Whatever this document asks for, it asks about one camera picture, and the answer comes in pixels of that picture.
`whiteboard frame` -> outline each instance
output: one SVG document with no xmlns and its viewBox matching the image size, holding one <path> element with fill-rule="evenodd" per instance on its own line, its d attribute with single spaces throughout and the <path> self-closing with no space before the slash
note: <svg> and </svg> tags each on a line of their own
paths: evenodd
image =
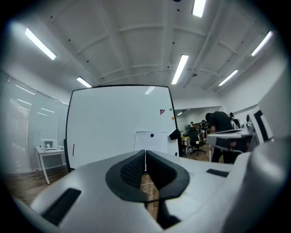
<svg viewBox="0 0 291 233">
<path fill-rule="evenodd" d="M 158 86 L 158 85 L 121 84 L 121 85 L 93 86 L 93 87 L 81 88 L 81 89 L 73 90 L 72 91 L 72 94 L 71 94 L 70 102 L 69 102 L 69 108 L 68 108 L 67 119 L 66 119 L 66 124 L 65 124 L 65 143 L 66 144 L 67 144 L 68 118 L 69 118 L 69 112 L 70 112 L 70 106 L 71 106 L 72 96 L 73 96 L 74 92 L 75 91 L 86 90 L 86 89 L 92 89 L 92 88 L 113 87 L 113 86 L 148 86 L 148 87 L 150 87 L 150 86 Z M 171 94 L 170 87 L 169 86 L 158 86 L 158 87 L 166 87 L 166 88 L 168 88 L 169 94 L 170 94 L 170 99 L 171 99 L 171 104 L 172 104 L 172 109 L 173 109 L 173 112 L 175 113 L 175 108 L 174 108 L 174 104 L 173 104 L 173 98 L 172 98 L 172 94 Z M 175 125 L 176 125 L 176 129 L 178 129 L 176 117 L 175 117 Z M 181 151 L 181 145 L 178 143 L 178 153 L 180 151 Z M 65 161 L 66 161 L 66 164 L 67 164 L 68 172 L 71 172 L 71 170 L 74 170 L 74 168 L 71 168 L 70 167 L 70 161 L 69 161 L 69 157 L 68 157 L 68 149 L 67 149 L 67 146 L 65 146 Z"/>
</svg>

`whiteboard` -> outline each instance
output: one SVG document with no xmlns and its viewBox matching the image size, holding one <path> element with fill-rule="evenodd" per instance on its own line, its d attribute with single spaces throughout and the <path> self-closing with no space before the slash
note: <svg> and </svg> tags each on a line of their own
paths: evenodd
<svg viewBox="0 0 291 233">
<path fill-rule="evenodd" d="M 66 124 L 70 168 L 134 151 L 137 131 L 170 135 L 177 128 L 169 87 L 155 86 L 146 94 L 149 87 L 101 86 L 73 91 Z M 167 138 L 167 153 L 179 155 L 177 140 Z"/>
</svg>

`white table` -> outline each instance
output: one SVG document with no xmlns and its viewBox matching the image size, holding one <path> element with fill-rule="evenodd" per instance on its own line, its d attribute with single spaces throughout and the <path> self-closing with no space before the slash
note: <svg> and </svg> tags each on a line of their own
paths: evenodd
<svg viewBox="0 0 291 233">
<path fill-rule="evenodd" d="M 44 151 L 40 146 L 35 147 L 35 148 L 36 148 L 36 157 L 37 157 L 38 167 L 40 168 L 40 170 L 41 170 L 41 168 L 42 168 L 42 170 L 44 170 L 44 175 L 45 175 L 46 182 L 48 184 L 50 184 L 50 181 L 49 181 L 49 179 L 48 179 L 48 177 L 46 175 L 43 156 L 60 155 L 60 157 L 62 159 L 62 165 L 65 165 L 65 163 L 63 161 L 63 157 L 62 157 L 62 155 L 65 154 L 65 150 L 57 149 L 57 150 L 46 150 L 46 151 Z"/>
</svg>

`microwave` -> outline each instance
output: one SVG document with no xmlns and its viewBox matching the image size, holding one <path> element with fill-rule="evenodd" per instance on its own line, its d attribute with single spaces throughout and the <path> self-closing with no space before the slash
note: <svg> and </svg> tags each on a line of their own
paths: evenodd
<svg viewBox="0 0 291 233">
<path fill-rule="evenodd" d="M 58 149 L 58 141 L 55 139 L 41 139 L 40 147 L 46 150 L 57 150 Z"/>
</svg>

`ceiling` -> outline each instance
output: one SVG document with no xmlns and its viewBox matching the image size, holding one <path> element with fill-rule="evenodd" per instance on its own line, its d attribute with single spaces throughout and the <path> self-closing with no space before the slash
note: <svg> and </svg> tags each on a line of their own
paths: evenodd
<svg viewBox="0 0 291 233">
<path fill-rule="evenodd" d="M 244 71 L 259 57 L 250 53 L 270 27 L 235 0 L 206 0 L 201 18 L 191 14 L 192 6 L 193 0 L 46 1 L 11 22 L 7 54 L 69 91 L 84 87 L 79 76 L 93 86 L 170 86 L 186 54 L 177 86 L 217 91 L 234 69 Z M 54 60 L 24 35 L 26 27 Z"/>
</svg>

